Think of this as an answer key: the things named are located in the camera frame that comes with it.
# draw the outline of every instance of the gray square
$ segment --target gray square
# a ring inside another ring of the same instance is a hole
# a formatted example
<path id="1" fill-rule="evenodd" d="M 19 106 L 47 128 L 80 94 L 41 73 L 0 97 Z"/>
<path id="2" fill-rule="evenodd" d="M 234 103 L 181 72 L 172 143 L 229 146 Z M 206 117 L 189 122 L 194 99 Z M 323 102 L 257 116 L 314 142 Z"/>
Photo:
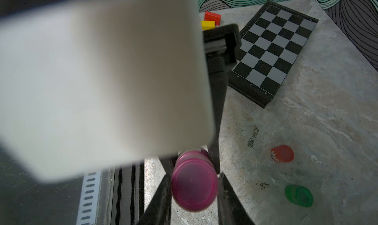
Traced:
<path id="1" fill-rule="evenodd" d="M 260 86 L 265 80 L 265 75 L 253 69 L 247 76 L 247 80 L 252 82 L 256 86 Z"/>
<path id="2" fill-rule="evenodd" d="M 298 45 L 304 46 L 307 38 L 302 37 L 299 34 L 294 33 L 293 37 L 290 39 L 292 42 L 297 43 Z"/>
<path id="3" fill-rule="evenodd" d="M 270 23 L 267 27 L 267 30 L 271 31 L 272 33 L 279 34 L 281 31 L 282 27 L 278 26 L 275 23 Z"/>
<path id="4" fill-rule="evenodd" d="M 251 68 L 254 68 L 258 62 L 258 58 L 254 57 L 250 53 L 246 53 L 245 56 L 242 58 L 241 62 L 248 65 Z"/>
<path id="5" fill-rule="evenodd" d="M 265 51 L 265 53 L 262 55 L 260 59 L 266 62 L 267 64 L 273 66 L 278 60 L 278 57 L 270 52 Z"/>
<path id="6" fill-rule="evenodd" d="M 289 40 L 281 36 L 276 36 L 276 38 L 273 40 L 273 43 L 281 46 L 282 48 L 285 48 L 287 46 L 287 43 L 289 43 Z"/>
<path id="7" fill-rule="evenodd" d="M 283 26 L 283 28 L 286 28 L 287 30 L 292 31 L 292 32 L 296 32 L 297 29 L 299 28 L 299 25 L 292 23 L 290 21 L 287 21 L 285 25 Z"/>
<path id="8" fill-rule="evenodd" d="M 242 39 L 242 45 L 240 46 L 240 49 L 244 50 L 245 52 L 248 52 L 252 46 L 253 46 L 253 43 L 245 39 Z"/>
<path id="9" fill-rule="evenodd" d="M 280 55 L 280 58 L 283 60 L 286 60 L 287 62 L 293 64 L 295 59 L 297 58 L 298 55 L 295 53 L 288 51 L 286 49 L 283 50 L 283 52 Z"/>
<path id="10" fill-rule="evenodd" d="M 281 10 L 280 12 L 278 12 L 277 16 L 280 17 L 280 18 L 283 18 L 283 19 L 286 19 L 288 20 L 290 18 L 292 14 L 289 13 L 289 12 L 286 12 L 285 10 Z"/>
<path id="11" fill-rule="evenodd" d="M 311 21 L 309 21 L 309 20 L 307 20 L 307 19 L 304 19 L 304 20 L 301 22 L 301 24 L 300 24 L 301 27 L 307 28 L 307 29 L 309 29 L 310 31 L 314 30 L 315 25 L 316 25 L 316 23 L 311 22 Z"/>
<path id="12" fill-rule="evenodd" d="M 234 71 L 234 69 L 236 68 L 236 66 L 240 63 L 239 60 L 236 60 L 236 65 L 231 69 L 232 71 Z"/>
<path id="13" fill-rule="evenodd" d="M 253 24 L 249 31 L 258 36 L 261 36 L 261 34 L 265 31 L 265 28 L 262 28 L 259 25 Z"/>
<path id="14" fill-rule="evenodd" d="M 264 50 L 266 50 L 270 46 L 270 44 L 271 44 L 270 41 L 262 37 L 259 37 L 257 41 L 255 42 L 255 45 L 257 45 L 260 48 L 263 48 Z"/>
<path id="15" fill-rule="evenodd" d="M 260 16 L 260 18 L 268 20 L 269 22 L 272 22 L 275 17 L 276 16 L 274 14 L 271 14 L 267 11 L 263 12 L 262 15 Z"/>
<path id="16" fill-rule="evenodd" d="M 284 81 L 286 77 L 286 73 L 282 72 L 281 70 L 278 70 L 275 67 L 272 67 L 267 77 L 279 84 L 282 84 L 282 82 Z"/>

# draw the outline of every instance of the table surface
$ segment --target table surface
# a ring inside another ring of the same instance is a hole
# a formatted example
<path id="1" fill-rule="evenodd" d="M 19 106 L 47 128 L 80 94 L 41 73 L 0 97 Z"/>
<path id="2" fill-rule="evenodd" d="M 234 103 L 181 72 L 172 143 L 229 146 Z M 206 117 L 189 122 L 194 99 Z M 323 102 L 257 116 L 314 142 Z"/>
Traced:
<path id="1" fill-rule="evenodd" d="M 219 138 L 221 170 L 256 224 L 374 224 L 378 72 L 316 1 L 280 4 L 319 22 L 265 109 L 228 88 Z M 236 23 L 241 30 L 260 8 L 217 13 L 221 25 Z M 270 149 L 281 144 L 293 148 L 293 162 L 272 160 Z M 146 159 L 145 208 L 164 174 L 157 159 Z M 284 193 L 290 184 L 310 189 L 314 205 L 291 204 Z M 172 201 L 172 224 L 217 221 L 216 203 L 190 213 Z"/>

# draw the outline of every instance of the pink bottle cap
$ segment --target pink bottle cap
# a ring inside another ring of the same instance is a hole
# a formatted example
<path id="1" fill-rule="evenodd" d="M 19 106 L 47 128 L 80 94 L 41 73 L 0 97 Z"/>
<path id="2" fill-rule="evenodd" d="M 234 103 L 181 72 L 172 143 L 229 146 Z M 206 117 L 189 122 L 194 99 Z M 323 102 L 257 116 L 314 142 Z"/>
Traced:
<path id="1" fill-rule="evenodd" d="M 211 161 L 208 158 L 201 159 L 202 156 L 205 158 L 203 154 L 184 161 L 179 158 L 179 164 L 176 164 L 173 171 L 173 198 L 179 206 L 188 211 L 206 209 L 217 196 L 217 173 Z"/>

